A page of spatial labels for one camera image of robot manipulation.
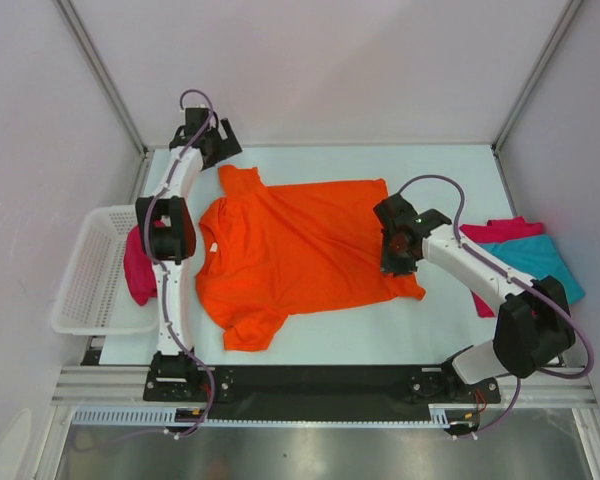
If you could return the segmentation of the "orange t-shirt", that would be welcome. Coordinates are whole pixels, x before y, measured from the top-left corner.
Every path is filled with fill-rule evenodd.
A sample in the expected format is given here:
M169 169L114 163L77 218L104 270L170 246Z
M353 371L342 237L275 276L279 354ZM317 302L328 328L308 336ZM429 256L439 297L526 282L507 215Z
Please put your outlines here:
M373 209L383 179L265 185L256 168L222 166L222 197L202 215L198 299L229 351L269 348L292 315L403 297L422 300L415 275L381 271Z

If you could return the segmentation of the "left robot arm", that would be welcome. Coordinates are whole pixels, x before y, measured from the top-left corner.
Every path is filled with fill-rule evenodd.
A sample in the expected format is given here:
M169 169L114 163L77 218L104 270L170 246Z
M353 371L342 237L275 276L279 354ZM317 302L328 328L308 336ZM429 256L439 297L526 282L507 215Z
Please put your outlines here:
M184 107L184 124L169 144L169 163L154 192L136 200L141 246L157 286L157 353L190 360L191 258L197 236L187 199L199 175L242 152L228 119L209 105Z

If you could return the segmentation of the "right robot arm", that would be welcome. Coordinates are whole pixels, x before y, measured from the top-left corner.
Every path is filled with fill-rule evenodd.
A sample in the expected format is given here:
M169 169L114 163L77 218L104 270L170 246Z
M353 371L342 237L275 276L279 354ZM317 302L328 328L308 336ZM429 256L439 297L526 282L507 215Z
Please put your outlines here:
M374 207L381 224L381 271L402 276L427 261L475 293L496 314L491 340L450 358L441 376L443 393L464 401L479 382L501 375L520 379L547 366L570 349L574 328L565 319L568 302L552 276L536 279L488 253L435 209L422 213L394 194Z

